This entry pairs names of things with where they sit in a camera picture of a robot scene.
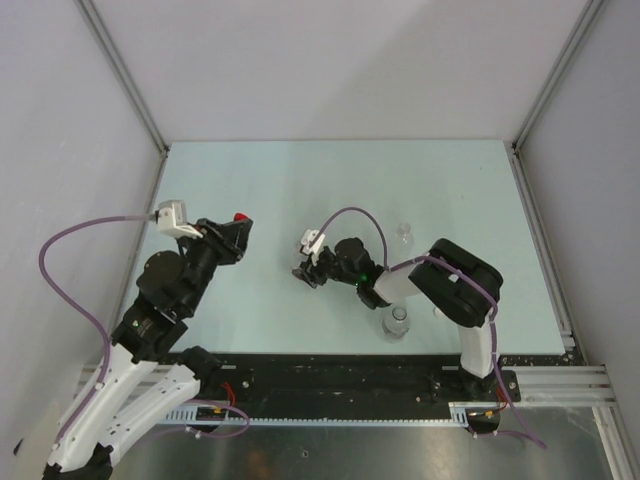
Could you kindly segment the clear bottle red label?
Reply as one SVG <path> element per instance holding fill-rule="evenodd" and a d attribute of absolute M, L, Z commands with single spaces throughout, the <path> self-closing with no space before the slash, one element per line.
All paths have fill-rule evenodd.
<path fill-rule="evenodd" d="M 300 264 L 307 259 L 307 256 L 301 252 L 301 248 L 302 245 L 299 242 L 292 247 L 289 254 L 289 267 L 291 270 L 298 269 Z"/>

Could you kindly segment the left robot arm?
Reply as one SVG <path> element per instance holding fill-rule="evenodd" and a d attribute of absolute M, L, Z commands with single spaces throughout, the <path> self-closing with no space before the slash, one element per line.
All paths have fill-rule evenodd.
<path fill-rule="evenodd" d="M 29 479 L 107 479 L 114 467 L 160 420 L 195 397 L 207 400 L 221 387 L 215 356 L 201 347 L 185 350 L 144 394 L 129 397 L 186 332 L 221 266 L 245 255 L 252 220 L 241 213 L 219 224 L 202 218 L 175 221 L 158 213 L 159 231 L 176 250 L 151 255 L 136 281 L 138 294 L 112 333 L 102 335 L 104 354 L 91 380 L 56 426 L 45 463 L 25 451 Z"/>

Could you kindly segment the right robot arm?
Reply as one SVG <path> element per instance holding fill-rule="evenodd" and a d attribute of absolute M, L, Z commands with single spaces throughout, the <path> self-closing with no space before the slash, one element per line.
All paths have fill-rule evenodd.
<path fill-rule="evenodd" d="M 329 280 L 351 285 L 372 310 L 424 295 L 458 328 L 461 356 L 453 386 L 473 401 L 496 391 L 501 377 L 495 317 L 503 277 L 494 267 L 445 238 L 394 267 L 374 262 L 358 238 L 334 248 L 303 246 L 301 253 L 305 259 L 292 270 L 294 277 L 312 288 Z"/>

